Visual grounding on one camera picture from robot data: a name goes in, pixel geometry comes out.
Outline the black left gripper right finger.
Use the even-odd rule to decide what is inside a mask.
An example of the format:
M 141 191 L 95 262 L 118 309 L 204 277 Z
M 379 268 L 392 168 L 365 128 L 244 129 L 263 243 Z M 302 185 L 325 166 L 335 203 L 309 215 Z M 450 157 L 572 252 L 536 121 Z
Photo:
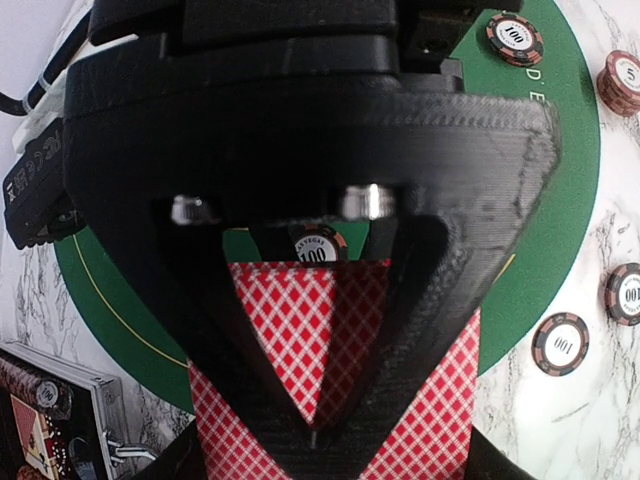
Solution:
M 530 480 L 530 475 L 509 460 L 476 427 L 473 427 L 464 479 Z

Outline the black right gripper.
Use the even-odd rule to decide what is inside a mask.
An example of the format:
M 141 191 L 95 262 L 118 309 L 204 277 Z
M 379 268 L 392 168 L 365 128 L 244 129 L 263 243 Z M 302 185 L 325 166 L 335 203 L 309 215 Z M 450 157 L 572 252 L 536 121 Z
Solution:
M 88 220 L 363 218 L 431 188 L 460 61 L 418 59 L 405 1 L 97 1 L 69 68 L 65 186 Z

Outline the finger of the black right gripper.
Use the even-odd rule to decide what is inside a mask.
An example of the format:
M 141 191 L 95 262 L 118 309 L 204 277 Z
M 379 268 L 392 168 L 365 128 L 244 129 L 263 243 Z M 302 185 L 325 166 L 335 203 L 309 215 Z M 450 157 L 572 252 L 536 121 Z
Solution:
M 554 105 L 469 94 L 343 95 L 310 122 L 327 186 L 376 184 L 398 221 L 383 323 L 317 479 L 358 477 L 487 294 L 558 165 Z
M 223 251 L 225 222 L 177 226 L 171 203 L 101 200 L 89 226 L 139 298 L 293 479 L 317 479 L 311 429 L 254 334 Z

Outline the black poker chip stack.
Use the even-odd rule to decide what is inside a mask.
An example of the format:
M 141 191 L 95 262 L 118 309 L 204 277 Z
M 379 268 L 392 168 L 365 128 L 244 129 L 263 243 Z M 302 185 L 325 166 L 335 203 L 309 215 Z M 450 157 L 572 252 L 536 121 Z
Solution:
M 639 264 L 619 265 L 607 277 L 604 305 L 607 316 L 623 325 L 639 324 Z

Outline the red poker chip stack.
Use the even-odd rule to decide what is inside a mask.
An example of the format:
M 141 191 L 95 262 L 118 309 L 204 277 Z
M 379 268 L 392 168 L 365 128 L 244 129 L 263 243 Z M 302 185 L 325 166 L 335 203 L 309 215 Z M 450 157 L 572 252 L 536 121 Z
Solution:
M 639 59 L 622 50 L 611 51 L 596 78 L 601 100 L 614 113 L 631 117 L 639 113 Z

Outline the red playing card deck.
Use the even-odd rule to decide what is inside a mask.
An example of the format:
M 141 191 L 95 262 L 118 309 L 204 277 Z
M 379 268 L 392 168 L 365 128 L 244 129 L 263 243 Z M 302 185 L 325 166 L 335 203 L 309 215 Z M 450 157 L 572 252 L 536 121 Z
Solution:
M 233 263 L 230 273 L 254 331 L 308 425 L 334 419 L 359 377 L 382 319 L 386 262 Z M 474 314 L 364 470 L 367 479 L 460 479 L 472 435 L 481 317 Z M 189 370 L 211 479 L 281 479 L 213 384 Z

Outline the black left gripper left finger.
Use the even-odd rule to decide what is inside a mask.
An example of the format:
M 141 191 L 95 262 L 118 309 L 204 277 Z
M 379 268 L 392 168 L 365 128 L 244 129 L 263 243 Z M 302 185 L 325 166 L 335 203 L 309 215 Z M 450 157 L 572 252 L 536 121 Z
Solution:
M 189 424 L 160 456 L 132 480 L 207 480 L 197 426 Z

